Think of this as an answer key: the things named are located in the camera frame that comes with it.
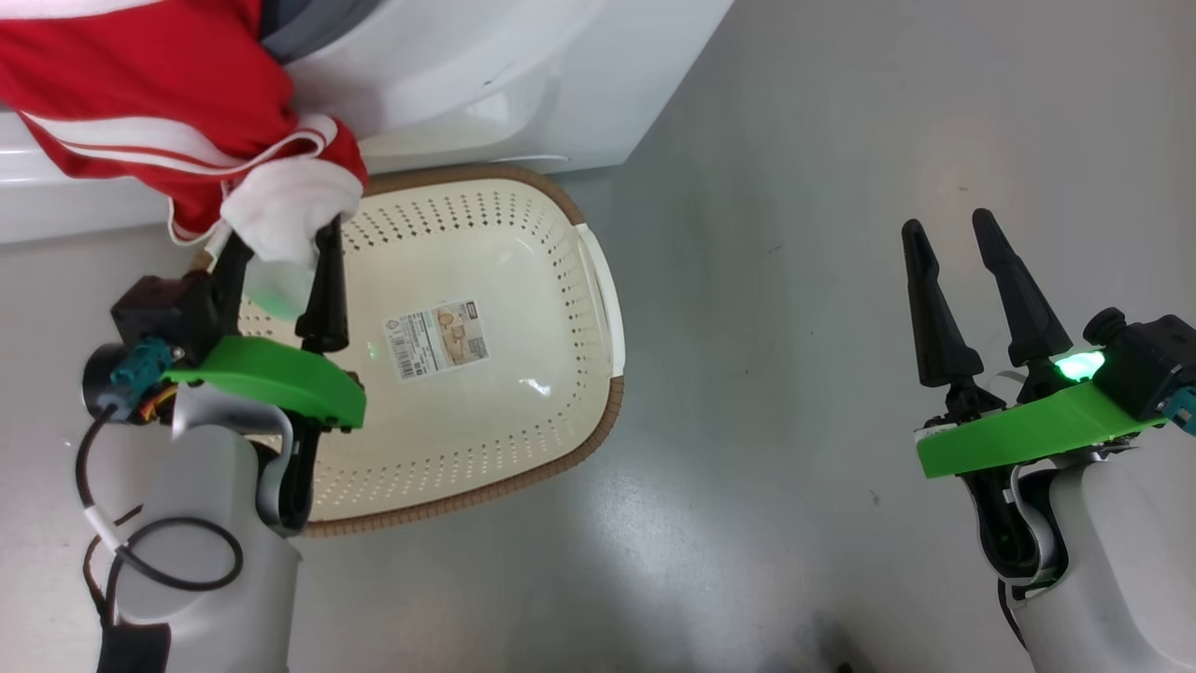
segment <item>cream plastic basket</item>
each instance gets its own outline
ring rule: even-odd
[[[606,439],[623,398],[622,317],[598,240],[557,185],[512,166],[374,178],[343,243],[352,343],[329,357],[360,377],[366,420],[322,439],[307,536],[482,503]],[[432,356],[428,373],[403,379],[415,367],[409,331],[423,324],[411,316],[468,302],[466,357],[481,360],[431,373]],[[248,299],[240,329],[299,345],[293,324]]]

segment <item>white washing machine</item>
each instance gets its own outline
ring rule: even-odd
[[[295,106],[342,118],[371,172],[620,164],[732,0],[268,0]],[[0,243],[164,221],[129,178],[73,181],[0,109]]]

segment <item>product label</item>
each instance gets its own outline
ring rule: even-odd
[[[490,357],[475,301],[451,301],[383,320],[399,384]]]

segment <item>gray floor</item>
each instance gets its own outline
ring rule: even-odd
[[[627,165],[561,177],[620,286],[615,434],[501,501],[300,542],[292,671],[1029,671],[963,487],[914,455],[941,391],[916,384],[897,231],[925,220],[990,373],[1008,336],[974,207],[1076,338],[1110,304],[1196,322],[1194,12],[740,0]],[[0,249],[6,669],[94,661],[74,378],[115,293],[183,258],[159,230]],[[97,497],[138,502],[160,441],[105,434]],[[1124,460],[1190,545],[1191,442]]]

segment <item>red clothing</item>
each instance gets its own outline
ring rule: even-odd
[[[0,0],[0,100],[65,173],[166,194],[183,241],[269,160],[322,159],[364,185],[352,133],[291,110],[260,20],[261,0]]]

